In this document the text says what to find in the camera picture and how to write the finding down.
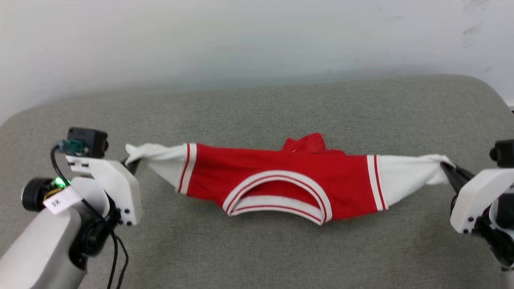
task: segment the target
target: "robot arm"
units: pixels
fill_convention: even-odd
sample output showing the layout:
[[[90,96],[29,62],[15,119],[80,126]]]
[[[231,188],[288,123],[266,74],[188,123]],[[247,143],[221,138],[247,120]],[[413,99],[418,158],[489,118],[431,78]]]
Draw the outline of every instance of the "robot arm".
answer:
[[[60,178],[36,178],[25,187],[22,203],[38,214],[0,260],[3,286],[77,288],[88,258],[100,253],[111,231],[117,225],[139,224],[141,196],[132,174],[137,166],[102,159],[106,138],[103,132],[70,129],[66,141],[73,154],[64,152],[71,169],[85,177],[74,177],[68,187]]]
[[[498,141],[491,150],[498,169],[470,172],[442,164],[456,191],[450,223],[463,234],[484,238],[502,266],[502,284],[514,288],[514,140]]]

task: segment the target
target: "black cable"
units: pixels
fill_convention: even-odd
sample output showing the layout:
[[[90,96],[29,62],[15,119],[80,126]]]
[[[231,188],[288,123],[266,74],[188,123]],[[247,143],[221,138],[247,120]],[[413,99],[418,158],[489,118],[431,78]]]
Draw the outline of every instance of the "black cable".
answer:
[[[63,183],[65,184],[65,186],[67,187],[69,185],[68,183],[68,179],[64,176],[64,174],[62,173],[61,169],[59,169],[59,165],[57,164],[57,161],[56,161],[56,151],[60,148],[59,145],[56,145],[52,148],[52,150],[50,151],[50,160],[52,162],[52,166],[53,166],[53,169],[55,170],[57,176],[59,178],[62,179]],[[121,238],[118,237],[115,233],[114,233],[114,229],[112,228],[112,226],[107,222],[106,219],[104,219],[104,217],[88,202],[86,201],[86,199],[82,199],[82,203],[91,211],[93,212],[93,214],[101,219],[104,224],[107,226],[107,228],[109,229],[109,232],[111,234],[111,237],[113,238],[113,244],[114,244],[114,257],[113,257],[113,265],[112,265],[112,268],[111,268],[111,274],[109,276],[109,282],[107,284],[107,289],[111,289],[111,285],[112,285],[112,282],[113,282],[113,279],[114,279],[114,273],[116,271],[116,261],[118,259],[118,242],[120,242],[120,245],[121,245],[121,248],[123,249],[123,252],[125,253],[125,264],[123,265],[123,269],[121,270],[121,273],[120,273],[120,277],[118,278],[118,286],[116,287],[117,289],[121,288],[121,283],[123,282],[123,276],[125,275],[125,270],[129,264],[129,254],[127,253],[126,249],[125,249],[125,246],[123,245],[123,242],[121,241]]]
[[[123,241],[121,241],[120,237],[116,236],[118,238],[118,241],[120,242],[121,249],[123,249],[123,252],[125,253],[125,264],[123,265],[123,268],[120,272],[120,277],[118,278],[118,286],[116,286],[116,289],[121,288],[121,283],[123,282],[123,276],[125,276],[125,270],[127,269],[127,266],[129,265],[129,254],[127,253],[127,250],[125,249],[125,246],[123,245]]]

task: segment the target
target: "white wall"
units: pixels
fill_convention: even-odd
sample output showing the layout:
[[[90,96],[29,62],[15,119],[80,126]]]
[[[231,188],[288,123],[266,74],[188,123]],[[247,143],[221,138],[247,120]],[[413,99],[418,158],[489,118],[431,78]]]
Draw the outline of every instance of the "white wall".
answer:
[[[0,123],[71,97],[431,73],[514,104],[512,0],[1,0]]]

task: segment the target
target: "green led light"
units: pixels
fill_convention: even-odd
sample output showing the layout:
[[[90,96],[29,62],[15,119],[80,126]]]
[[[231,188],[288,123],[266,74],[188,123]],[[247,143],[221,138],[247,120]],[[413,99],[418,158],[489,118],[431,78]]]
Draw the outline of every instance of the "green led light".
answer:
[[[64,183],[64,181],[60,178],[60,177],[56,177],[54,180],[53,180],[53,183],[58,186],[58,187],[61,187],[61,188],[65,188],[66,187],[66,183]]]

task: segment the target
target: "red stripe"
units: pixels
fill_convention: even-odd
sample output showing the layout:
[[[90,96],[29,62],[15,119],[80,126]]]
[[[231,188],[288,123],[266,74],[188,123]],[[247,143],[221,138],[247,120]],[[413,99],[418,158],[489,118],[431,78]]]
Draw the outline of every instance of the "red stripe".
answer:
[[[252,186],[254,183],[260,181],[260,180],[263,180],[265,178],[271,178],[271,177],[284,177],[284,178],[288,178],[288,179],[292,179],[292,180],[295,180],[303,185],[305,185],[307,188],[311,189],[311,191],[314,192],[314,194],[316,194],[316,196],[318,196],[318,199],[320,200],[321,202],[321,205],[323,206],[323,211],[325,212],[325,219],[323,220],[323,223],[326,222],[326,208],[325,208],[325,204],[323,203],[323,201],[321,200],[321,197],[318,195],[318,193],[313,189],[311,188],[308,184],[302,182],[301,180],[298,180],[298,179],[295,179],[295,178],[292,178],[292,177],[289,177],[289,176],[285,176],[285,175],[271,175],[271,176],[264,176],[264,177],[261,177],[261,178],[258,178],[256,180],[254,180],[253,182],[249,183],[248,185],[246,185],[244,188],[242,188],[241,190],[239,190],[239,192],[237,192],[237,194],[235,195],[235,197],[232,199],[232,201],[230,201],[230,203],[228,204],[228,207],[227,207],[227,214],[229,213],[228,210],[230,209],[230,207],[232,207],[232,203],[238,199],[239,195],[245,190],[247,189],[248,187]]]
[[[289,209],[289,210],[293,210],[293,211],[296,211],[298,213],[302,213],[302,214],[305,214],[311,218],[313,218],[314,220],[318,221],[318,222],[321,222],[320,219],[318,219],[317,217],[307,213],[307,212],[304,212],[302,210],[299,210],[299,209],[295,209],[295,208],[291,208],[291,207],[286,207],[286,206],[278,206],[278,205],[268,205],[268,206],[248,206],[248,207],[243,207],[243,208],[239,208],[236,210],[236,212],[239,212],[241,210],[244,210],[244,209],[253,209],[253,208],[266,208],[266,207],[271,207],[271,208],[283,208],[283,209]]]
[[[384,203],[384,197],[382,196],[382,189],[380,188],[380,180],[378,179],[377,155],[375,155],[375,176],[377,177],[378,193],[380,194],[380,200],[382,201],[382,210],[385,210],[386,204]]]
[[[184,181],[184,176],[186,175],[186,169],[188,168],[188,164],[189,164],[189,143],[187,143],[188,145],[188,156],[186,158],[186,165],[184,166],[184,171],[182,171],[182,177],[180,177],[180,184],[178,185],[178,191],[181,192],[182,190],[182,182]]]

